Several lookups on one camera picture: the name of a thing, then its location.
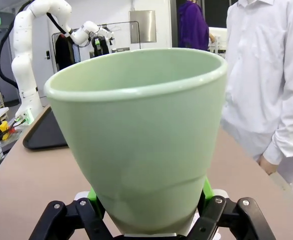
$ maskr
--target green cup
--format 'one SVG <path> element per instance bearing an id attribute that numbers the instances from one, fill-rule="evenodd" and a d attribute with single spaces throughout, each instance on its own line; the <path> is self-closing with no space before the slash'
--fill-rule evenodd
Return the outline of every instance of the green cup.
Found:
<path id="1" fill-rule="evenodd" d="M 100 56 L 46 82 L 68 146 L 123 233 L 186 234 L 215 149 L 226 79 L 218 55 L 171 48 Z"/>

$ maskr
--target purple shirt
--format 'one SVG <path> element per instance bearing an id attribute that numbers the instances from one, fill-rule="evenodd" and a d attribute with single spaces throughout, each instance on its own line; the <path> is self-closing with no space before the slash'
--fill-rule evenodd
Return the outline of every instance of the purple shirt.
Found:
<path id="1" fill-rule="evenodd" d="M 207 51 L 209 48 L 209 27 L 202 9 L 194 2 L 186 1 L 179 8 L 179 48 Z"/>

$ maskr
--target metal panel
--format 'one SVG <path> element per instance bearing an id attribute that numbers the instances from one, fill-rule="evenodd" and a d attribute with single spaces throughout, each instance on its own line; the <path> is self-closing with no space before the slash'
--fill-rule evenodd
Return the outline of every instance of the metal panel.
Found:
<path id="1" fill-rule="evenodd" d="M 157 25 L 156 25 L 156 11 L 130 11 L 130 21 L 137 21 L 140 28 L 140 41 L 138 24 L 131 23 L 130 34 L 131 43 L 156 43 L 157 42 Z"/>

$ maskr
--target wall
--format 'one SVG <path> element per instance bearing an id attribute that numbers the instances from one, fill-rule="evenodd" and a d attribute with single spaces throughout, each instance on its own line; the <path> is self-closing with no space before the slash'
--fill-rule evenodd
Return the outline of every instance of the wall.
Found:
<path id="1" fill-rule="evenodd" d="M 69 20 L 71 28 L 79 28 L 86 21 L 96 24 L 107 24 L 115 22 L 126 22 L 130 20 L 129 11 L 131 0 L 67 0 L 72 6 L 72 15 Z M 142 49 L 167 48 L 172 46 L 171 36 L 171 16 L 169 0 L 135 0 L 135 10 L 155 10 L 156 15 L 156 37 L 155 43 L 143 43 Z M 115 36 L 113 48 L 130 47 L 131 50 L 139 49 L 139 44 L 131 44 L 130 25 L 118 24 L 110 25 Z M 49 35 L 59 32 L 50 22 Z M 89 51 L 92 46 L 80 49 L 81 60 L 90 58 Z"/>

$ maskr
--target ceiling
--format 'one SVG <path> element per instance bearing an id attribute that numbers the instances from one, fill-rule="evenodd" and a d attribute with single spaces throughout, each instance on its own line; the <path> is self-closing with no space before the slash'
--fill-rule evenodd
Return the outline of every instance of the ceiling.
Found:
<path id="1" fill-rule="evenodd" d="M 14 4 L 17 4 L 19 2 L 22 2 L 22 0 L 0 0 L 0 10 L 10 7 Z"/>

